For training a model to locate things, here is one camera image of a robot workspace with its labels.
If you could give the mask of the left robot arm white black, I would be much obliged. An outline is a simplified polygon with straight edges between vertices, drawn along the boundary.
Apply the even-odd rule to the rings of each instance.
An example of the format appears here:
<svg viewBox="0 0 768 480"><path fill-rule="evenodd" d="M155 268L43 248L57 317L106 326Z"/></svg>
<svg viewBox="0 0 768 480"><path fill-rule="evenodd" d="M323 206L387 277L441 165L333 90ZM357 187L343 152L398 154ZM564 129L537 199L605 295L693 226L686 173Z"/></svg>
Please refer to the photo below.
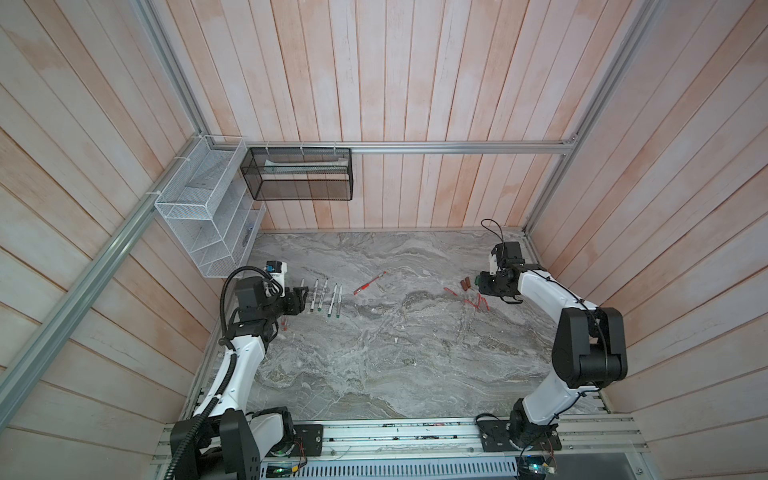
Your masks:
<svg viewBox="0 0 768 480"><path fill-rule="evenodd" d="M166 479L258 479L270 454L297 445L290 412L274 407L247 413L258 367L279 333L279 320L306 308L309 289L284 285L280 271L235 269L219 298L224 357L214 383L190 418L174 424Z"/></svg>

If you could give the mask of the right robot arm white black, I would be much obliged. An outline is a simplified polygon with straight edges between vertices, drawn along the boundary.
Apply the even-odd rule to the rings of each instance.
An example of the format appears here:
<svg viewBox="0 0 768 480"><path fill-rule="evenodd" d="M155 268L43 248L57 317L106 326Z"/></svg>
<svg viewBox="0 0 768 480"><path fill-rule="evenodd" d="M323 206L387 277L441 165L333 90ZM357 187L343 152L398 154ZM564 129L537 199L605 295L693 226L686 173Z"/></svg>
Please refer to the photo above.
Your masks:
<svg viewBox="0 0 768 480"><path fill-rule="evenodd" d="M517 242L496 244L489 264L475 278L480 294L508 304L527 300L557 327L552 371L533 393L516 401L510 414L510 441L525 450L554 432L559 417L579 398L627 376L624 320L617 309L579 297L539 265L525 262Z"/></svg>

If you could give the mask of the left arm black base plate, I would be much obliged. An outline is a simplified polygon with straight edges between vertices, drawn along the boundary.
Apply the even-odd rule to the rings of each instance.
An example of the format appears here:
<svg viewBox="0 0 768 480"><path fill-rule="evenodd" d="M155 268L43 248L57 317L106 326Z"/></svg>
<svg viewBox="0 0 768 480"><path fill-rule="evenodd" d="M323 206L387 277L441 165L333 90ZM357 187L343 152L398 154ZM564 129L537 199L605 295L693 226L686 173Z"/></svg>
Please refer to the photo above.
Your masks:
<svg viewBox="0 0 768 480"><path fill-rule="evenodd" d="M323 450L324 426L321 424L297 424L293 429L293 442L289 445L288 458L320 457Z"/></svg>

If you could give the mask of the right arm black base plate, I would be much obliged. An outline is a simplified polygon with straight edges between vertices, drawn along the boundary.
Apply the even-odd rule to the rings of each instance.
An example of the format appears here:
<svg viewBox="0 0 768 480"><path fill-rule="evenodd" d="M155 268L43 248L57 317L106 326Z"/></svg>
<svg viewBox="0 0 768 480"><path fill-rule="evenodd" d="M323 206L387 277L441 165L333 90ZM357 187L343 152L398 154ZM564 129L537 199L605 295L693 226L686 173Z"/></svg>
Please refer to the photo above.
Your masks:
<svg viewBox="0 0 768 480"><path fill-rule="evenodd" d="M475 422L486 453L520 450L560 451L562 443L554 425L482 417Z"/></svg>

